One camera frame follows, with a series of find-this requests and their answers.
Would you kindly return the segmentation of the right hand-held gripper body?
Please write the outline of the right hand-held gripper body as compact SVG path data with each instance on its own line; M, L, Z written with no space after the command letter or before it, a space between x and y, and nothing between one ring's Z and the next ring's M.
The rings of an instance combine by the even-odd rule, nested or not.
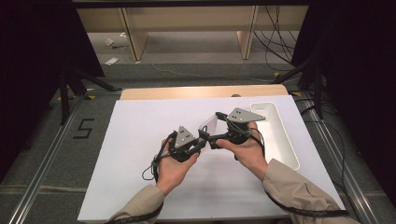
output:
M266 117L242 108L235 108L230 115L226 117L230 141L236 145L245 143L249 136L250 130L248 124L252 121L266 120Z

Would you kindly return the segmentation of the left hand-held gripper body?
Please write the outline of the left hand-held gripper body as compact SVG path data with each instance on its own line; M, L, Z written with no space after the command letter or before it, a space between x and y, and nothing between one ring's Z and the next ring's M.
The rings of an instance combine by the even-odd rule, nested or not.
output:
M198 142L199 140L195 138L191 132L185 127L180 126L168 152L174 160L183 162L200 150Z

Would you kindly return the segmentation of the white plastic bin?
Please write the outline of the white plastic bin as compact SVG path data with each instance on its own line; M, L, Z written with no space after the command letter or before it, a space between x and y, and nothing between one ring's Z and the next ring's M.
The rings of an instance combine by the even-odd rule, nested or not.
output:
M300 163L276 105L273 103L255 103L250 106L250 111L265 117L265 120L257 121L257 126L264 140L266 161L275 159L297 171L300 168Z

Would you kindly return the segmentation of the person's right hand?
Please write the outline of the person's right hand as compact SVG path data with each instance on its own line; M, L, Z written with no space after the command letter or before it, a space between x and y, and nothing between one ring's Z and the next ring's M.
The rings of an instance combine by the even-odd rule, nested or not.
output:
M225 139L218 139L216 144L230 150L244 167L260 181L263 181L268 163L264 158L261 146L256 142L261 136L254 121L250 122L248 127L251 130L251 137L244 144L235 145Z

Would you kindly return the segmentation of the person's left hand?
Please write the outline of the person's left hand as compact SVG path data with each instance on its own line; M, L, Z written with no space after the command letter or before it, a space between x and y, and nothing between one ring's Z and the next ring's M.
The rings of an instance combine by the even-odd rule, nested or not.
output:
M199 154L194 153L188 160L183 162L176 161L172 157L161 159L156 187L163 192L164 196L167 196L182 183L187 172L197 162L198 158Z

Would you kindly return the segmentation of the black tripod stand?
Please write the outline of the black tripod stand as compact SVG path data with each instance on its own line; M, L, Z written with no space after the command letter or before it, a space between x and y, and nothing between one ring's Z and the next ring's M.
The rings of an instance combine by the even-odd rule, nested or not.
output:
M83 84L82 79L87 79L91 83L96 84L107 91L121 91L121 88L112 86L79 68L70 66L66 67L59 75L59 90L62 105L62 125L66 123L70 116L68 90L71 90L76 96L84 96L87 92L87 88Z
M322 74L318 66L318 57L311 55L305 62L293 68L284 76L277 77L272 84L281 84L286 80L301 73L298 81L298 88L301 91L307 91L309 87L314 86L314 103L312 108L320 119L323 119L321 109L321 89L322 89Z

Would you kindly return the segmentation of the light wooden desk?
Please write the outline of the light wooden desk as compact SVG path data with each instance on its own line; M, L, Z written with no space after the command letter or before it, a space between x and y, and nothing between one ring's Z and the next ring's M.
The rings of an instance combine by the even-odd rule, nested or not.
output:
M150 32L235 31L244 60L256 31L299 31L307 6L81 8L88 33L124 32L139 61Z

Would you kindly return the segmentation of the black curtain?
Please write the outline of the black curtain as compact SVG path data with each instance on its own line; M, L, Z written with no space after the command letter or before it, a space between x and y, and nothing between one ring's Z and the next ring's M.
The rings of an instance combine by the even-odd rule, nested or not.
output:
M72 0L0 0L0 181L67 67L104 74Z
M319 66L354 143L396 206L396 0L308 0L292 62Z

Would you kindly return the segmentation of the aluminium floor rail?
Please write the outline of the aluminium floor rail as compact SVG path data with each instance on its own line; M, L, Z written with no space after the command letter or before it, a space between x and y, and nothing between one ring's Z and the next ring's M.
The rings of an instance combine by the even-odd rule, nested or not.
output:
M303 91L302 98L296 100L305 105L301 115L308 115L310 120L305 123L313 124L318 131L334 166L341 176L341 181L332 181L341 191L344 192L348 203L354 214L362 224L377 224L378 218L368 198L364 195L358 180L353 176L350 166L347 164L347 152L343 135L325 119L322 119L316 110L320 110L320 102L314 101L314 94Z
M0 196L12 196L16 200L6 224L22 224L25 220L83 100L83 96L75 96L68 101L70 110L66 119L62 119L61 101L49 104L49 109L0 184Z

